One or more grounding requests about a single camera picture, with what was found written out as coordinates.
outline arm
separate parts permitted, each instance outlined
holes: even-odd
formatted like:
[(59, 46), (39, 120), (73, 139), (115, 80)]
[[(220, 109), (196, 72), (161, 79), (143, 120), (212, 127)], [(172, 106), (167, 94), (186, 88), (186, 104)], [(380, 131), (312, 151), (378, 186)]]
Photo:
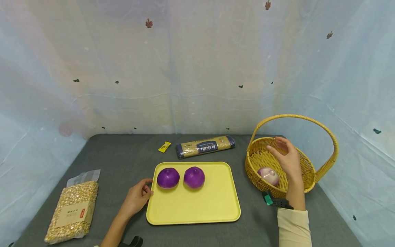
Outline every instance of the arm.
[(277, 211), (278, 227), (280, 229), (280, 247), (311, 247), (308, 213), (306, 211), (305, 187), (299, 161), (299, 153), (292, 143), (281, 137), (276, 137), (277, 147), (287, 154), (282, 155), (271, 146), (268, 151), (278, 160), (288, 178), (286, 199), (294, 210), (279, 208)]
[(117, 247), (119, 245), (130, 218), (144, 207), (154, 193), (146, 185), (151, 182), (152, 179), (146, 178), (129, 189), (125, 201), (122, 203), (100, 247)]

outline small yellow wrapper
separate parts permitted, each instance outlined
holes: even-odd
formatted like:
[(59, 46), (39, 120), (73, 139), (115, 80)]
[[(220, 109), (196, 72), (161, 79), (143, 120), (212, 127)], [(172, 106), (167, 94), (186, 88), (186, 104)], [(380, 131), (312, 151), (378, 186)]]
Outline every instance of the small yellow wrapper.
[(160, 149), (158, 149), (158, 151), (164, 153), (164, 152), (166, 152), (167, 148), (168, 148), (170, 145), (171, 145), (170, 142), (165, 141), (165, 144), (163, 144), (163, 145), (160, 147)]

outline cream sleeve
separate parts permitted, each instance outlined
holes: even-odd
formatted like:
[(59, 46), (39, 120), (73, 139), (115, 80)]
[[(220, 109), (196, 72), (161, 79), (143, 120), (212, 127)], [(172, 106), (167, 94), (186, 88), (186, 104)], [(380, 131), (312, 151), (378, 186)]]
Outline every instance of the cream sleeve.
[(279, 247), (311, 247), (308, 212), (279, 208), (277, 211), (280, 228)]

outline peeled onion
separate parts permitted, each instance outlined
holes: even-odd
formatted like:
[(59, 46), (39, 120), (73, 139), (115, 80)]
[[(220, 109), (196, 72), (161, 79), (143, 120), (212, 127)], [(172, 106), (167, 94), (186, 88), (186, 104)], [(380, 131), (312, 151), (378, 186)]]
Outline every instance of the peeled onion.
[(275, 170), (273, 170), (270, 167), (263, 167), (258, 170), (258, 174), (268, 183), (270, 183), (273, 186), (277, 186), (278, 183), (280, 182), (280, 177), (276, 173)]
[(206, 177), (199, 167), (193, 166), (185, 171), (184, 182), (192, 189), (197, 189), (204, 184)]
[(178, 184), (178, 181), (180, 181), (180, 174), (172, 167), (165, 168), (159, 172), (156, 181), (159, 187), (171, 189)]

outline fabric backdrop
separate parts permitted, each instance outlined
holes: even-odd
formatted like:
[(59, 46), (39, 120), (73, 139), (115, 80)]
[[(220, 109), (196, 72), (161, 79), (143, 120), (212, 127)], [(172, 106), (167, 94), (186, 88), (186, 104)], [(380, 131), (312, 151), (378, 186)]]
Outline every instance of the fabric backdrop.
[[(392, 0), (0, 0), (0, 245), (95, 134), (252, 134), (294, 113), (337, 136), (320, 185), (358, 239), (391, 246), (393, 13)], [(300, 119), (260, 132), (317, 169), (333, 150)]]

